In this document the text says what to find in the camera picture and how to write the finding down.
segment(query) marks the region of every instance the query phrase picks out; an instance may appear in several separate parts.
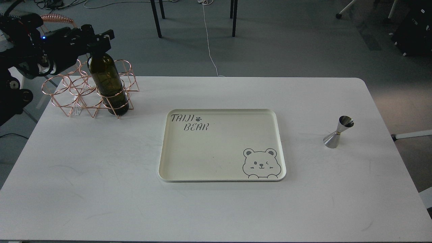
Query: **cream serving tray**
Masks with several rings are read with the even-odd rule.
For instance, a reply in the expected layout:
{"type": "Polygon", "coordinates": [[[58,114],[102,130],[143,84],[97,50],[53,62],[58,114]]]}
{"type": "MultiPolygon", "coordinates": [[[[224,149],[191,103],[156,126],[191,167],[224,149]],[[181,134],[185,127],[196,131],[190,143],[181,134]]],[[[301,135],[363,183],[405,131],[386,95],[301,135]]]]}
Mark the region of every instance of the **cream serving tray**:
{"type": "Polygon", "coordinates": [[[168,113],[159,164],[163,180],[280,181],[285,175],[273,111],[177,109],[168,113]]]}

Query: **white cable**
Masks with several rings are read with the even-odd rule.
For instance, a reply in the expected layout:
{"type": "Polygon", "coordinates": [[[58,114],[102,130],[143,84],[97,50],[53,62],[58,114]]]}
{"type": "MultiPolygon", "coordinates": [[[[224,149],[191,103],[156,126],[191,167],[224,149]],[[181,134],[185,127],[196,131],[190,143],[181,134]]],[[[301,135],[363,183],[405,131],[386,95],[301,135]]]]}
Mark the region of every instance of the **white cable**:
{"type": "Polygon", "coordinates": [[[205,25],[205,27],[206,27],[206,34],[207,34],[207,47],[208,47],[208,49],[209,49],[209,57],[210,57],[210,60],[211,60],[212,63],[213,63],[213,66],[215,66],[215,69],[216,69],[216,75],[217,75],[218,77],[225,77],[225,76],[219,75],[219,72],[217,71],[216,64],[215,64],[215,62],[213,61],[212,55],[210,54],[209,32],[208,32],[208,30],[207,30],[206,12],[204,11],[204,5],[205,5],[205,4],[202,3],[202,5],[203,5],[204,25],[205,25]]]}
{"type": "Polygon", "coordinates": [[[212,4],[213,1],[214,1],[214,0],[212,0],[212,1],[209,3],[208,0],[198,0],[198,3],[203,4],[203,5],[205,5],[205,6],[208,6],[208,5],[212,4]]]}

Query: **wine bottle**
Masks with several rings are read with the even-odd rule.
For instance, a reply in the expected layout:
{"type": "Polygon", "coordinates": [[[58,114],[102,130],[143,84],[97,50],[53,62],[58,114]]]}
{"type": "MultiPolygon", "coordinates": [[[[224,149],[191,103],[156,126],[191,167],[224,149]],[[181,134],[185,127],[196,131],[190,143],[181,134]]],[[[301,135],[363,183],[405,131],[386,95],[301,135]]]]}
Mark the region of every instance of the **wine bottle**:
{"type": "Polygon", "coordinates": [[[112,57],[92,52],[87,66],[108,111],[113,115],[124,115],[129,109],[129,100],[112,57]]]}

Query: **jigger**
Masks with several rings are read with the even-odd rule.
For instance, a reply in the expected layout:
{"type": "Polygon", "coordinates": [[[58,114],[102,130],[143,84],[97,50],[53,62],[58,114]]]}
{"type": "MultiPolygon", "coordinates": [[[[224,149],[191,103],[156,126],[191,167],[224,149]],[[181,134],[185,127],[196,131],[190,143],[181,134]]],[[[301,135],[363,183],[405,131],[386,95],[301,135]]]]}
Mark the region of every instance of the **jigger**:
{"type": "Polygon", "coordinates": [[[336,131],[330,133],[323,139],[325,146],[329,148],[336,148],[339,144],[340,133],[353,127],[353,125],[354,121],[349,116],[343,115],[339,117],[339,123],[337,124],[336,131]]]}

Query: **bear illustration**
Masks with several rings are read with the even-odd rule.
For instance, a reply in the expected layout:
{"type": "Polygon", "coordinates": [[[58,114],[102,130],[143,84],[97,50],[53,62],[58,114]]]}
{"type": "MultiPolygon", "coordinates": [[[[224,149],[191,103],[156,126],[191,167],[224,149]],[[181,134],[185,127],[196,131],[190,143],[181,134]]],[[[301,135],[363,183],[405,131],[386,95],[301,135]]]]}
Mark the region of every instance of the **bear illustration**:
{"type": "Polygon", "coordinates": [[[255,152],[247,148],[243,155],[246,157],[243,172],[248,178],[278,178],[281,167],[276,160],[276,150],[268,148],[264,152],[255,152]]]}

